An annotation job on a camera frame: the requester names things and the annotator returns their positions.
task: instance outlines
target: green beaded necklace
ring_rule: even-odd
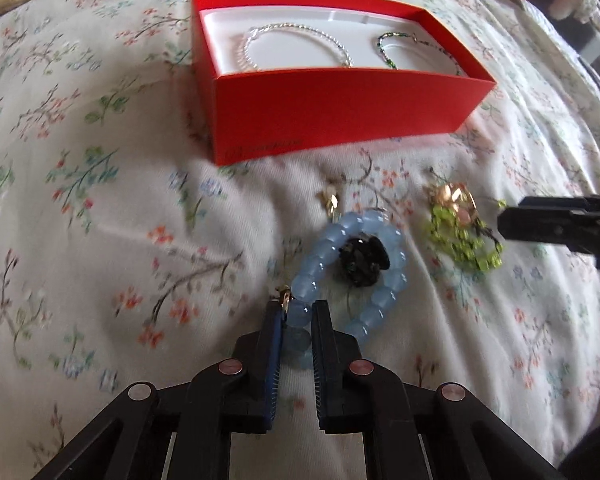
[[[504,250],[493,231],[478,217],[474,198],[464,184],[443,184],[431,193],[430,240],[467,270],[486,272],[502,265]],[[484,239],[494,249],[484,249]]]
[[[431,210],[430,227],[430,240],[461,267],[486,272],[502,265],[503,246],[482,220],[462,226],[453,209],[436,204]],[[484,247],[482,236],[493,240],[493,251],[480,251]]]

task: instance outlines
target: jewelry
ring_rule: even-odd
[[[407,256],[402,232],[392,225],[383,211],[373,209],[359,214],[349,212],[331,223],[305,256],[298,274],[291,281],[291,299],[286,311],[283,352],[300,367],[312,364],[311,306],[318,299],[318,282],[328,265],[340,259],[345,275],[354,286],[376,285],[360,314],[343,332],[362,344],[371,330],[380,326],[395,306],[396,295],[407,286],[403,273]]]
[[[322,192],[318,193],[324,210],[327,212],[327,218],[331,222],[337,222],[340,217],[338,204],[340,201],[338,190],[335,186],[329,185]]]
[[[240,43],[240,57],[238,63],[243,70],[254,71],[260,70],[253,57],[249,54],[249,46],[253,41],[257,40],[260,36],[272,30],[295,30],[300,32],[306,32],[320,38],[321,40],[330,43],[335,46],[338,50],[340,59],[340,65],[345,68],[353,66],[353,60],[349,55],[349,52],[344,48],[338,40],[336,40],[331,34],[327,34],[317,28],[309,27],[308,25],[302,25],[301,23],[271,23],[270,25],[264,25],[263,27],[250,28],[247,34],[244,35],[242,42]]]
[[[430,195],[430,202],[430,240],[439,250],[473,272],[486,272],[502,265],[500,255],[504,248],[480,220],[474,197],[464,184],[437,186]],[[493,241],[493,251],[480,251],[484,247],[482,237]]]
[[[407,32],[386,32],[382,36],[378,37],[377,45],[378,45],[378,51],[380,52],[380,57],[388,66],[390,66],[394,70],[397,70],[398,67],[395,65],[395,63],[391,60],[391,58],[384,51],[384,46],[382,46],[382,41],[386,40],[386,38],[411,38],[413,40],[413,43],[416,45],[424,45],[424,46],[428,46],[430,48],[435,48],[437,51],[441,52],[442,54],[447,56],[451,61],[454,62],[455,66],[456,66],[456,75],[462,75],[462,69],[460,68],[460,65],[458,64],[458,62],[456,61],[456,58],[454,58],[445,48],[442,48],[439,45],[433,44],[430,41],[419,40],[415,34],[409,34]]]

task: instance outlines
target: metal screw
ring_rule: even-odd
[[[151,395],[151,386],[144,383],[134,384],[128,391],[129,399],[145,400]]]
[[[458,400],[464,399],[466,392],[460,384],[449,383],[442,386],[442,396],[446,400],[452,400],[458,402]]]
[[[218,365],[218,370],[224,375],[235,375],[242,371],[242,363],[238,359],[225,359]]]
[[[369,375],[374,371],[374,364],[366,359],[356,359],[349,365],[349,370],[356,375]]]

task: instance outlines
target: black clamp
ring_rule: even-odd
[[[527,196],[500,214],[498,231],[507,240],[561,244],[574,253],[593,254],[600,270],[600,195]]]
[[[261,329],[190,383],[131,385],[34,480],[227,480],[231,434],[272,427],[283,318],[267,303]],[[367,479],[565,480],[463,386],[418,388],[362,359],[326,301],[313,306],[312,349],[320,429],[363,435]],[[594,437],[565,460],[569,480],[600,480]]]

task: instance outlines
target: black charm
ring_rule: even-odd
[[[362,233],[340,249],[340,264],[354,286],[372,286],[378,282],[380,270],[389,268],[389,255],[378,238]]]

